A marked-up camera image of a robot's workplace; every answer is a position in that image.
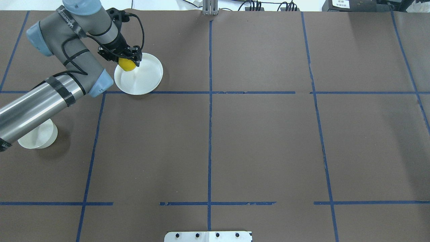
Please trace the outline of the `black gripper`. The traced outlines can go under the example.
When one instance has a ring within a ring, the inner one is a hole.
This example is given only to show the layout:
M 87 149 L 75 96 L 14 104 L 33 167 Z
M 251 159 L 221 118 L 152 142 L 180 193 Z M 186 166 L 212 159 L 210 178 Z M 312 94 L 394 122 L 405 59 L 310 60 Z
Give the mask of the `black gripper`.
M 141 47 L 138 45 L 129 46 L 122 34 L 119 34 L 110 43 L 101 43 L 98 41 L 98 54 L 106 61 L 117 63 L 119 58 L 131 59 L 136 67 L 140 66 L 142 60 Z

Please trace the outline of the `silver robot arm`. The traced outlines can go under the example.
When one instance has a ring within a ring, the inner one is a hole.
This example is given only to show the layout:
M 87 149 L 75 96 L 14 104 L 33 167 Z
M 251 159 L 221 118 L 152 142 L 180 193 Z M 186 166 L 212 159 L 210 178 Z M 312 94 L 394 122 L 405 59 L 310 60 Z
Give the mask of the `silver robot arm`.
M 98 44 L 97 53 L 123 69 L 142 62 L 141 43 L 130 45 L 122 34 L 122 25 L 136 18 L 138 31 L 144 34 L 140 18 L 133 12 L 105 9 L 100 0 L 63 0 L 46 18 L 27 31 L 29 43 L 45 57 L 55 57 L 57 68 L 21 97 L 1 108 L 1 151 L 4 152 L 32 130 L 63 109 L 73 106 L 86 95 L 97 97 L 114 80 L 85 45 L 84 39 Z

